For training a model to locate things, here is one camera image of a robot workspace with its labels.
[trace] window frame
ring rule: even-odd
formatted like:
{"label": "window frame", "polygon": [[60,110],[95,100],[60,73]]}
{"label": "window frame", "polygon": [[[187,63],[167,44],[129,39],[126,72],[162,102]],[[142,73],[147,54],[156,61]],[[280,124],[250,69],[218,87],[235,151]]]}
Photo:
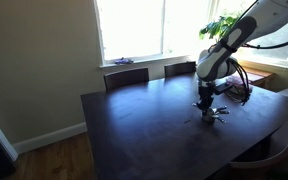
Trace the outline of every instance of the window frame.
{"label": "window frame", "polygon": [[[124,57],[124,58],[129,58],[132,61],[134,61],[134,63],[138,63],[138,62],[149,62],[149,61],[156,61],[156,60],[163,60],[163,59],[168,59],[168,58],[192,58],[192,57],[198,57],[197,54],[173,54],[173,53],[163,53],[164,50],[164,43],[163,43],[163,39],[164,39],[164,33],[165,33],[165,7],[166,7],[166,2],[167,0],[163,0],[163,9],[162,9],[162,27],[161,27],[161,44],[160,44],[160,53],[158,54],[152,54],[152,55],[148,55],[148,56],[141,56],[141,57]],[[206,16],[208,17],[208,22],[210,22],[211,20],[213,20],[214,18],[216,18],[216,14],[219,8],[219,3],[220,0],[210,0],[208,2],[208,7],[206,10]],[[101,20],[100,20],[100,12],[99,12],[99,6],[98,6],[98,2],[97,0],[94,0],[94,8],[95,8],[95,15],[96,15],[96,25],[97,25],[97,30],[98,30],[98,42],[100,45],[100,58],[101,58],[101,67],[106,67],[106,66],[114,66],[114,60],[116,59],[111,59],[111,60],[105,60],[105,54],[104,54],[104,46],[103,46],[103,34],[102,34],[102,30],[101,30]],[[252,59],[252,57],[255,56],[243,56],[243,55],[235,55],[232,54],[232,56],[236,57],[239,61],[244,61],[247,63],[256,63],[256,64],[265,64],[265,65],[270,65],[270,66],[276,66],[276,67],[283,67],[283,68],[288,68],[288,61],[285,60],[279,60],[276,58],[267,58],[264,56],[259,56],[261,57],[261,59],[263,59],[262,61],[259,60],[254,60]]]}

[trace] baseboard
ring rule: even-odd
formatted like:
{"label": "baseboard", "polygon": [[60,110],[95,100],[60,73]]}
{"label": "baseboard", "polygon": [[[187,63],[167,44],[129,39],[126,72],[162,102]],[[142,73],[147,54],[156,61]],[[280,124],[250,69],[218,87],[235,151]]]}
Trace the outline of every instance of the baseboard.
{"label": "baseboard", "polygon": [[42,136],[15,143],[13,144],[13,147],[18,154],[22,154],[46,146],[48,144],[52,144],[54,142],[84,133],[86,131],[86,123],[84,122],[55,132],[44,134]]}

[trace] window sill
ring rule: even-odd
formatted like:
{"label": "window sill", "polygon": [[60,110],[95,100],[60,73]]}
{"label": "window sill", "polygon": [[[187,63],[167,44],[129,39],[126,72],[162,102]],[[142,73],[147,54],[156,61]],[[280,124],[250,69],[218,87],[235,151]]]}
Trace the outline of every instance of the window sill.
{"label": "window sill", "polygon": [[247,61],[247,60],[238,60],[238,62],[245,67],[250,67],[250,68],[260,68],[260,69],[267,69],[267,68],[273,68],[276,70],[283,70],[288,72],[288,67],[282,66],[282,65],[277,65],[277,64],[270,64],[270,63],[259,63],[255,61]]}
{"label": "window sill", "polygon": [[132,66],[132,65],[146,64],[146,63],[152,64],[152,63],[171,61],[171,60],[175,60],[175,59],[181,59],[184,61],[193,61],[193,58],[191,55],[158,55],[158,56],[151,56],[151,57],[141,59],[141,60],[136,60],[131,64],[114,64],[114,63],[103,64],[100,66],[100,68],[106,69],[106,68]]}

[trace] robotic arm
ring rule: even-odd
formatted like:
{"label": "robotic arm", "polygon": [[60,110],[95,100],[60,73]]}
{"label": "robotic arm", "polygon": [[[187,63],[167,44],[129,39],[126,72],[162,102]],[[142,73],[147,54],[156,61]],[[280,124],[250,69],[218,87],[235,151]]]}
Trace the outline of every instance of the robotic arm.
{"label": "robotic arm", "polygon": [[248,41],[270,34],[287,23],[288,0],[257,0],[215,48],[199,60],[196,72],[200,102],[195,105],[202,110],[203,120],[214,121],[215,110],[210,108],[212,82],[235,72],[230,55]]}

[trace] window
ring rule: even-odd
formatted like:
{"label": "window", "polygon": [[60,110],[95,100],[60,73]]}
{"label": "window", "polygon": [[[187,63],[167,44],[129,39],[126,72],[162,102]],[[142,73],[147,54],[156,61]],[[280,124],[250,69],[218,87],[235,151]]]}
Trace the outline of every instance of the window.
{"label": "window", "polygon": [[[254,0],[221,0],[216,11],[217,16],[238,13],[241,10],[244,12],[253,2]],[[264,47],[278,45],[287,41],[288,24],[272,34],[252,40],[249,44]],[[288,46],[269,50],[239,48],[238,52],[233,56],[241,60],[288,67]]]}
{"label": "window", "polygon": [[[96,0],[103,64],[115,59],[141,61],[197,55],[214,44],[199,40],[199,30],[220,15],[244,12],[254,0]],[[288,41],[288,24],[250,42],[272,46]],[[288,67],[288,46],[239,48],[240,60]]]}
{"label": "window", "polygon": [[209,1],[97,0],[105,63],[131,58],[183,56],[196,50]]}

